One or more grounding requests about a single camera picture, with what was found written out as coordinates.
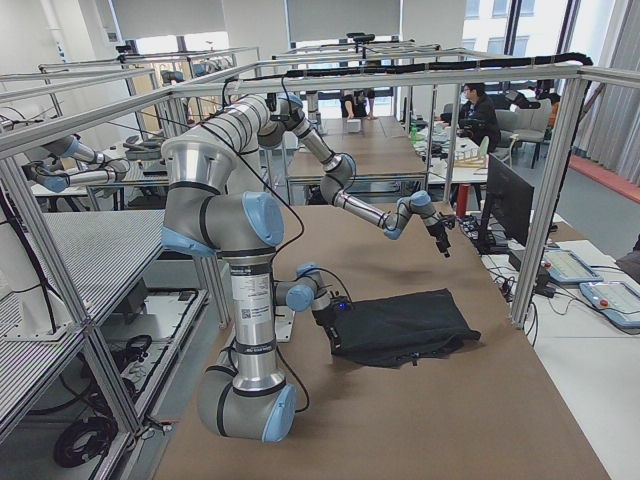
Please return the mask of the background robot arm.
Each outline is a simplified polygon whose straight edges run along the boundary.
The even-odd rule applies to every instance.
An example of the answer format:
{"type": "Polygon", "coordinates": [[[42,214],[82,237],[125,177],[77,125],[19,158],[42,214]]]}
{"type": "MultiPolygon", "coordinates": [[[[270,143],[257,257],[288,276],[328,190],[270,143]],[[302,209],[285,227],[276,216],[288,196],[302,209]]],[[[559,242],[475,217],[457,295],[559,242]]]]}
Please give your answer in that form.
{"type": "Polygon", "coordinates": [[[83,144],[75,135],[67,135],[43,144],[44,159],[22,166],[28,180],[47,190],[60,193],[76,185],[104,185],[122,181],[130,169],[126,158],[111,158],[83,144]]]}

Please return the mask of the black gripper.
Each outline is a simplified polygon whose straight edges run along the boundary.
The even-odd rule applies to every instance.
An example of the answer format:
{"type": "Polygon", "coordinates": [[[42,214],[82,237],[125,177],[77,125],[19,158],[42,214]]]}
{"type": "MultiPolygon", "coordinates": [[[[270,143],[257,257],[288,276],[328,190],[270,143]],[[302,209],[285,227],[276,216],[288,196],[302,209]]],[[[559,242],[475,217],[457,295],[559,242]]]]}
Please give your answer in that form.
{"type": "Polygon", "coordinates": [[[455,226],[454,214],[436,212],[427,218],[426,228],[429,234],[436,239],[436,246],[445,258],[450,257],[450,243],[447,231],[455,226]]]}
{"type": "Polygon", "coordinates": [[[352,309],[351,299],[346,295],[328,292],[312,301],[312,315],[316,324],[323,328],[332,350],[341,348],[341,337],[336,319],[339,313],[352,309]]]}

